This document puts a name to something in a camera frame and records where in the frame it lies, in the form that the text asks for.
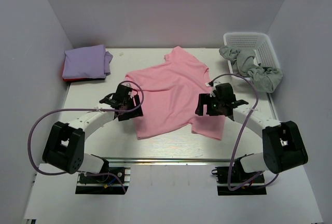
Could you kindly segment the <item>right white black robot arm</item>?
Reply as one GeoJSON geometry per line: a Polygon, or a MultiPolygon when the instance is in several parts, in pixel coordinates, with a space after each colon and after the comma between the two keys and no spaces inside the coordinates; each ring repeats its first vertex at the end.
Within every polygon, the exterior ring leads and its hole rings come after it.
{"type": "Polygon", "coordinates": [[[278,174],[309,160],[296,123],[281,122],[255,111],[247,101],[236,99],[229,83],[217,85],[211,93],[199,94],[195,113],[198,116],[225,116],[261,138],[261,153],[244,155],[232,163],[241,172],[270,171],[278,174]]]}

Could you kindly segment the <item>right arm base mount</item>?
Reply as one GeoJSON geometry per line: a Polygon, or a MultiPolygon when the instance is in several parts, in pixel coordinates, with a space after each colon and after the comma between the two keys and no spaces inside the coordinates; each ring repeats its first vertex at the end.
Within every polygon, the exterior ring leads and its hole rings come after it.
{"type": "MultiPolygon", "coordinates": [[[[217,194],[218,196],[243,196],[243,195],[266,195],[267,191],[263,188],[265,184],[265,178],[263,175],[259,175],[254,180],[251,180],[241,188],[230,191],[227,186],[228,180],[228,166],[219,166],[211,170],[211,174],[216,177],[217,181],[217,194]]],[[[231,173],[231,187],[236,187],[246,180],[253,177],[256,172],[244,174],[237,172],[236,169],[232,169],[231,173]]]]}

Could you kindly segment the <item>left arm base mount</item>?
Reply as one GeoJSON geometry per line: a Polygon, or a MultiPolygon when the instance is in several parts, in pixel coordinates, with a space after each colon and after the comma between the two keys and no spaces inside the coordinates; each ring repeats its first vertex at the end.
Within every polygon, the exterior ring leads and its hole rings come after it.
{"type": "Polygon", "coordinates": [[[75,194],[84,195],[125,195],[130,183],[131,168],[109,166],[107,175],[89,176],[80,173],[75,194]]]}

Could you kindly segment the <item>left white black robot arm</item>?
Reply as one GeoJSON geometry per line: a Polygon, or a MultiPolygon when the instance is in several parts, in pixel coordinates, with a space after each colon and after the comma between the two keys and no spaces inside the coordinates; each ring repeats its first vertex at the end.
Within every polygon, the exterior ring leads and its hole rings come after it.
{"type": "Polygon", "coordinates": [[[85,153],[85,141],[98,129],[114,120],[125,121],[143,116],[144,93],[133,81],[121,82],[116,92],[108,94],[95,108],[71,108],[63,111],[83,111],[75,120],[56,122],[50,131],[42,160],[66,173],[105,173],[106,160],[85,153]]]}

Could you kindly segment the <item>pink t shirt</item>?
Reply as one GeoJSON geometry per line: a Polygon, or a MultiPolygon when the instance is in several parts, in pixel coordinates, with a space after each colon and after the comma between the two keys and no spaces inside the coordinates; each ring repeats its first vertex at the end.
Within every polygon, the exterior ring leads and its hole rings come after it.
{"type": "Polygon", "coordinates": [[[138,139],[169,133],[188,124],[193,133],[220,140],[224,116],[198,116],[199,94],[210,94],[209,68],[181,47],[165,55],[165,62],[131,71],[125,79],[133,82],[144,97],[143,116],[134,118],[138,139]]]}

